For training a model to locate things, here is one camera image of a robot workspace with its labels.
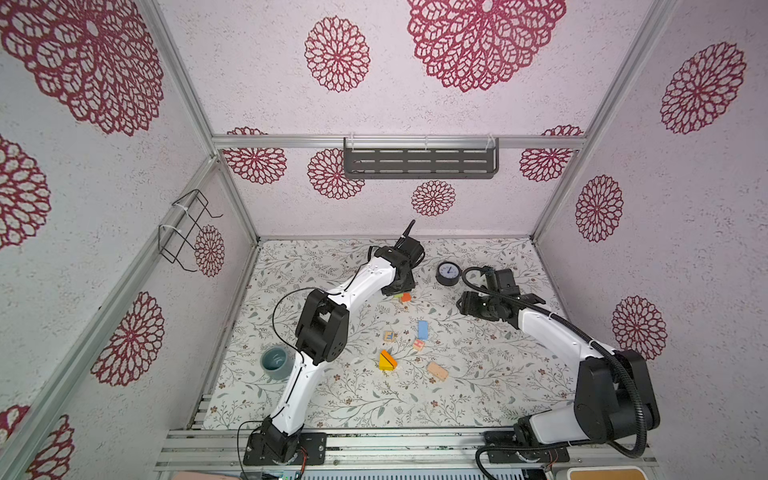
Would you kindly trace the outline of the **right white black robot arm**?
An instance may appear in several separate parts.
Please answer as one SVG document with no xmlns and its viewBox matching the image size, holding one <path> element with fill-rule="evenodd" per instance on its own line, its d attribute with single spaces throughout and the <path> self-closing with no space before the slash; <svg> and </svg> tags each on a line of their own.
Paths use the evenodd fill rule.
<svg viewBox="0 0 768 480">
<path fill-rule="evenodd" d="M 482 452 L 534 460 L 569 447 L 607 445 L 632 459 L 645 453 L 660 413 L 639 352 L 600 342 L 550 311 L 544 299 L 520 291 L 509 269 L 469 267 L 461 280 L 468 288 L 456 302 L 461 314 L 504 322 L 532 337 L 574 377 L 570 404 L 522 417 L 509 434 L 487 435 Z"/>
</svg>

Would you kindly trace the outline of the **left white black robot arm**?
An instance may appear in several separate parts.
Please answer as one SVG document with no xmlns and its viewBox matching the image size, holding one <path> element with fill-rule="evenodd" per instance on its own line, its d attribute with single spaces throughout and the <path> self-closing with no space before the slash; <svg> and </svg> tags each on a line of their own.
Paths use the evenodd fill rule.
<svg viewBox="0 0 768 480">
<path fill-rule="evenodd" d="M 307 464 L 301 445 L 310 400 L 325 372 L 345 350 L 353 316 L 376 293 L 395 296 L 415 287 L 413 270 L 425 258 L 422 244 L 404 232 L 392 246 L 371 248 L 367 262 L 335 288 L 310 288 L 290 345 L 294 361 L 272 413 L 249 435 L 245 465 Z"/>
</svg>

